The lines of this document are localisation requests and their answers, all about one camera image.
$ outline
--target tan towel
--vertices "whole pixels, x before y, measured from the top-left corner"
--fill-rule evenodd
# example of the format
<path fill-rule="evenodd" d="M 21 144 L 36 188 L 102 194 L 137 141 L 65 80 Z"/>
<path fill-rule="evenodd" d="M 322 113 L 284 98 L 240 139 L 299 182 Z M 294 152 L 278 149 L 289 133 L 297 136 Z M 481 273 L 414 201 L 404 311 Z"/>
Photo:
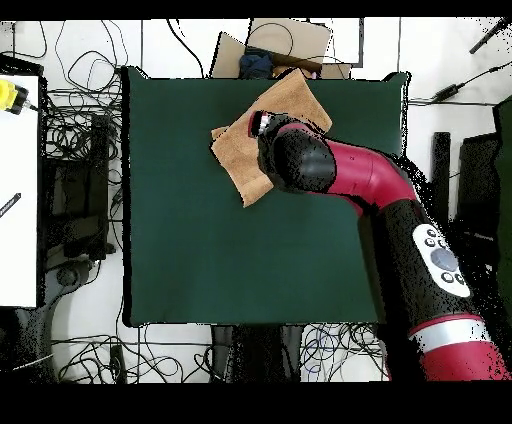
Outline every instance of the tan towel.
<path fill-rule="evenodd" d="M 212 130 L 211 149 L 242 196 L 244 207 L 252 205 L 272 187 L 258 167 L 258 142 L 247 135 L 249 119 L 255 110 L 288 113 L 296 119 L 314 122 L 323 131 L 332 121 L 315 99 L 299 69 L 277 81 L 230 127 Z"/>

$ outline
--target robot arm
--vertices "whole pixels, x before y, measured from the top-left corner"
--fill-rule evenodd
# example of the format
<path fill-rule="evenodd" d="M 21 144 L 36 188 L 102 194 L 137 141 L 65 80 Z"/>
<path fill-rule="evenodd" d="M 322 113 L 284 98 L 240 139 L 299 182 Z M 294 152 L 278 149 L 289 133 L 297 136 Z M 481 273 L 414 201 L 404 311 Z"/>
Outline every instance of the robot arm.
<path fill-rule="evenodd" d="M 356 209 L 393 379 L 510 379 L 456 256 L 391 158 L 286 114 L 255 112 L 249 135 L 277 188 L 340 196 Z"/>

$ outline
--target green tabletop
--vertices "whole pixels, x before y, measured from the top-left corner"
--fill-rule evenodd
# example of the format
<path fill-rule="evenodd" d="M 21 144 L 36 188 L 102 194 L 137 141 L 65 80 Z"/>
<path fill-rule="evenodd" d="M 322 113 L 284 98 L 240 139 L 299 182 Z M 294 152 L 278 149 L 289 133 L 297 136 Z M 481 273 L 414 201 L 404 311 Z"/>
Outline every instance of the green tabletop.
<path fill-rule="evenodd" d="M 351 206 L 272 190 L 244 209 L 210 151 L 211 130 L 234 122 L 274 81 L 124 72 L 132 325 L 376 320 Z M 408 74 L 307 83 L 333 121 L 330 137 L 401 152 Z"/>

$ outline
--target black pen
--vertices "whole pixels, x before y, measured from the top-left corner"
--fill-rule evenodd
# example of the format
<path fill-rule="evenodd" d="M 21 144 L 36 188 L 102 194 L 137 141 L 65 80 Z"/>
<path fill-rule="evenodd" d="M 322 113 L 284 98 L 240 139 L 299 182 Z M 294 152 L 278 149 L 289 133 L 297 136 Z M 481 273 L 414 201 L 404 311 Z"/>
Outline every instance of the black pen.
<path fill-rule="evenodd" d="M 11 200 L 9 200 L 5 205 L 0 209 L 0 218 L 4 216 L 9 209 L 13 207 L 13 205 L 21 199 L 21 193 L 16 193 Z"/>

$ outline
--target cardboard box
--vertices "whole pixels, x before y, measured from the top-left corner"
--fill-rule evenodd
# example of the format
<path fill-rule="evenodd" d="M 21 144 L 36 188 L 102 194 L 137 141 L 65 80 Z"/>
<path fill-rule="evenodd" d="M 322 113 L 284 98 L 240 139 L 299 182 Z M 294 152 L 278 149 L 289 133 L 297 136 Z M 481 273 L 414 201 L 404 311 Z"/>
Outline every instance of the cardboard box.
<path fill-rule="evenodd" d="M 323 55 L 330 38 L 331 29 L 323 25 L 286 18 L 254 18 L 245 44 L 225 32 L 219 34 L 210 75 L 212 78 L 238 78 L 239 60 L 246 45 L 272 52 L 274 66 L 294 66 L 318 73 L 323 69 Z M 350 75 L 350 65 L 340 64 L 340 68 L 336 64 L 334 67 L 323 65 L 329 68 L 325 76 L 322 72 L 324 79 Z"/>
<path fill-rule="evenodd" d="M 225 32 L 221 32 L 217 40 L 210 76 L 212 78 L 238 78 L 239 62 L 244 52 L 245 45 L 243 43 Z"/>

